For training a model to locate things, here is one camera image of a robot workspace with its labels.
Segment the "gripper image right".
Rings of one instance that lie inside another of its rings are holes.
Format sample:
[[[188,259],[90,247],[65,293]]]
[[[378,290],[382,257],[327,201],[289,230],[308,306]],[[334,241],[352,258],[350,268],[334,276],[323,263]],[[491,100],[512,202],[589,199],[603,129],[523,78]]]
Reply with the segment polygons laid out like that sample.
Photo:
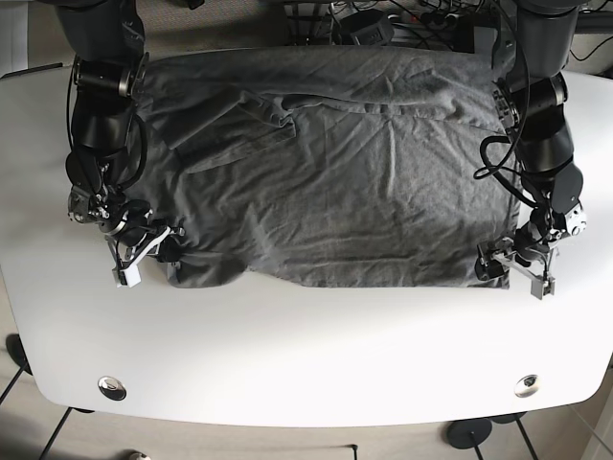
[[[511,268],[530,279],[538,275],[554,277],[559,251],[555,245],[540,242],[516,244],[514,236],[503,234],[496,240],[480,242],[477,253],[475,274],[479,281],[489,282],[505,276]]]

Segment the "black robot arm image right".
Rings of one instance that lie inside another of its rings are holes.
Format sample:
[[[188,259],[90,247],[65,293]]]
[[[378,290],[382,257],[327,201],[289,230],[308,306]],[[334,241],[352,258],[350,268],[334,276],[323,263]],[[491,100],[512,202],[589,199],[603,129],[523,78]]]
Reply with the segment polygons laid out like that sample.
[[[555,290],[552,266],[560,241],[580,234],[583,175],[564,114],[568,87],[561,70],[571,51],[578,1],[519,1],[516,16],[498,10],[514,43],[515,59],[493,93],[503,136],[480,145],[483,165],[473,177],[494,178],[531,208],[528,221],[477,246],[475,272],[490,281],[515,269],[530,278],[537,298]]]

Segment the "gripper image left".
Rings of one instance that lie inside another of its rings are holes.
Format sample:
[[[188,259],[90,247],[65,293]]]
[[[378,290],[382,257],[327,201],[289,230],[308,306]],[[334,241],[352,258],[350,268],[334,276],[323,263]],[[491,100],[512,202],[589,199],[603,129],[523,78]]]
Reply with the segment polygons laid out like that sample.
[[[138,265],[144,257],[163,264],[174,264],[182,257],[180,240],[186,236],[182,227],[171,227],[162,220],[149,225],[121,221],[121,228],[105,236],[116,267]]]

